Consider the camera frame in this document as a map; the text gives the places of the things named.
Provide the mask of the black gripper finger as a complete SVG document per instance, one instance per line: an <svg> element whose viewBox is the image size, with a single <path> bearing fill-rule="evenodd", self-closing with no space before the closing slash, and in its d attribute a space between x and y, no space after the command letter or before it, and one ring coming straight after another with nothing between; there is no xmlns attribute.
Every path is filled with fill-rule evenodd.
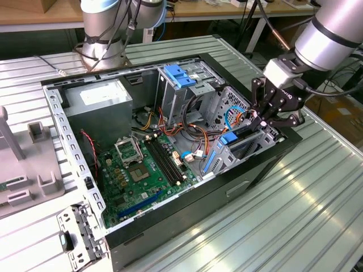
<svg viewBox="0 0 363 272"><path fill-rule="evenodd" d="M251 82L252 102L251 108L261 119L270 119L273 114L272 100L274 86L264 76L254 78Z"/></svg>
<svg viewBox="0 0 363 272"><path fill-rule="evenodd" d="M260 126L267 125L274 128L294 128L305 123L305 118L300 110L288 112L287 116L279 116L274 114L272 117L261 120Z"/></svg>

